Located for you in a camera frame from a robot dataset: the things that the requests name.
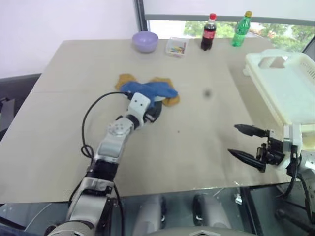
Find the coca-cola bottle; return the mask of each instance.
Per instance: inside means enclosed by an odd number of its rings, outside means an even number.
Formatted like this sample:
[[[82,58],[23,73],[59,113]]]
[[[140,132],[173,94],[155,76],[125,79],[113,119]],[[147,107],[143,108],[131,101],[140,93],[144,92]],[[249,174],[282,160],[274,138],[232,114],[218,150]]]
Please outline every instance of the coca-cola bottle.
[[[201,49],[207,51],[210,50],[212,47],[212,41],[216,34],[216,20],[217,15],[214,13],[211,13],[209,16],[209,21],[205,24],[203,35],[202,35],[202,41],[201,41]]]

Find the table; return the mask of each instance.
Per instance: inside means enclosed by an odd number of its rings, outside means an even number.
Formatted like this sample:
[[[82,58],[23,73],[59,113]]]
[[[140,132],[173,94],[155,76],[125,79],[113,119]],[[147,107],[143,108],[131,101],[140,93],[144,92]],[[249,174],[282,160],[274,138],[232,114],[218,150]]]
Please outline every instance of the table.
[[[259,173],[227,151],[255,155],[262,143],[239,133],[235,124],[281,131],[251,79],[242,74],[245,54],[271,44],[249,38],[233,48],[229,39],[215,39],[204,52],[200,40],[189,40],[184,58],[165,55],[165,44],[160,40],[155,52],[141,54],[129,40],[65,41],[0,143],[0,202],[69,199],[89,164],[80,153],[83,115],[94,100],[114,90],[122,73],[140,82],[171,78],[181,96],[180,104],[163,107],[154,124],[128,140],[115,178],[122,196],[288,181],[285,171],[268,167]],[[87,143],[96,149],[108,124],[127,106],[122,95],[96,105],[86,123]]]

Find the purple bowl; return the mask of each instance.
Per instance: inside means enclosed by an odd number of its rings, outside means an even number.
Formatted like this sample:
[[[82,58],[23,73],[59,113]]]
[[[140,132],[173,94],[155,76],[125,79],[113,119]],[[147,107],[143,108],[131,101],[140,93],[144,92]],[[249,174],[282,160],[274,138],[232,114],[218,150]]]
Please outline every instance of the purple bowl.
[[[132,43],[138,51],[151,53],[157,48],[158,36],[149,31],[142,31],[132,37]]]

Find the white tray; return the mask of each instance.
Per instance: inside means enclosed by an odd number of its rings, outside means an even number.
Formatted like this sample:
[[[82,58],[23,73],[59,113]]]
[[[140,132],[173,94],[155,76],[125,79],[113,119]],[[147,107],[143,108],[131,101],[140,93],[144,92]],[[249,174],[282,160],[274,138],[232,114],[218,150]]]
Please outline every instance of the white tray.
[[[271,68],[276,57],[284,68]],[[279,125],[301,124],[303,149],[315,150],[315,62],[304,53],[277,49],[246,55],[244,73],[252,78]]]

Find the blue cloth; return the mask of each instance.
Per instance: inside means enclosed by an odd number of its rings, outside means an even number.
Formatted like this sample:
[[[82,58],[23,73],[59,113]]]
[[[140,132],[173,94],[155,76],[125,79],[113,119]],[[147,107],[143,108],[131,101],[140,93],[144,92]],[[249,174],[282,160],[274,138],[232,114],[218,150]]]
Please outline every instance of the blue cloth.
[[[148,82],[141,84],[134,81],[129,81],[121,86],[121,92],[138,92],[151,100],[150,106],[154,106],[154,98],[156,96],[174,98],[178,95],[177,91],[169,85],[168,82]]]

